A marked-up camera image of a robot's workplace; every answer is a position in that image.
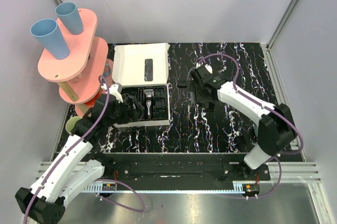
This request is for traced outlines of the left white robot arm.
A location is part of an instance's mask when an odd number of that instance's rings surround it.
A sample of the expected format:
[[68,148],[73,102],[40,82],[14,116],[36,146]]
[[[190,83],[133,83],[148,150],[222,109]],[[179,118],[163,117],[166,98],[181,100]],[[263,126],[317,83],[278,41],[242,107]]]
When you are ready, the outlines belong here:
[[102,94],[78,120],[66,144],[47,170],[29,188],[19,188],[15,199],[24,214],[24,223],[58,223],[66,207],[86,187],[102,182],[94,189],[106,197],[122,178],[127,165],[116,165],[114,159],[95,149],[107,126],[129,122],[121,94]]

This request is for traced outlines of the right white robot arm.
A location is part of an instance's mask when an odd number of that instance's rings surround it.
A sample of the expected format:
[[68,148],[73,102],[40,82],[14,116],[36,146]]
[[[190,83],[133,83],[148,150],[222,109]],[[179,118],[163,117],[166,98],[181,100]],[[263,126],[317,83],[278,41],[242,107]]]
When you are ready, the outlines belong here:
[[206,111],[214,111],[215,103],[222,102],[243,113],[257,126],[257,144],[247,152],[239,166],[239,174],[251,180],[258,168],[300,135],[290,108],[263,101],[235,85],[221,74],[213,74],[209,65],[191,71],[190,89],[193,101]]

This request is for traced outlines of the black silver hair clipper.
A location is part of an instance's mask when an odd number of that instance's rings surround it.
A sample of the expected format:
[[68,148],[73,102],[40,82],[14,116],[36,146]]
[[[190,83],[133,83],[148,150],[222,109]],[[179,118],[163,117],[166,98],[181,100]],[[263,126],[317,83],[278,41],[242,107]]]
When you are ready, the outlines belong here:
[[144,107],[145,107],[145,116],[147,119],[153,118],[153,106],[154,106],[154,90],[153,89],[145,89],[144,90],[145,100],[144,100]]

